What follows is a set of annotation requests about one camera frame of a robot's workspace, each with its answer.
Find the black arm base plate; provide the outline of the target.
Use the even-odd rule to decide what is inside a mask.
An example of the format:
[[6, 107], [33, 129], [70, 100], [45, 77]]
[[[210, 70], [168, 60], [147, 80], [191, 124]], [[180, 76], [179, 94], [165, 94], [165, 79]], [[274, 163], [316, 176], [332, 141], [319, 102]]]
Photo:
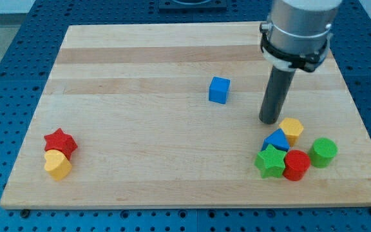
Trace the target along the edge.
[[175, 10], [226, 10], [226, 0], [159, 0], [160, 12]]

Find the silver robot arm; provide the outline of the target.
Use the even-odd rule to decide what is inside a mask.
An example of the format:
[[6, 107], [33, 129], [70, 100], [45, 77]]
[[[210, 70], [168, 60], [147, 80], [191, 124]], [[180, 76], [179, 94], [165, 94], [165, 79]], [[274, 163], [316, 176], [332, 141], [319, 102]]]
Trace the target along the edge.
[[273, 67], [314, 72], [325, 60], [342, 0], [274, 0], [260, 23], [260, 48]]

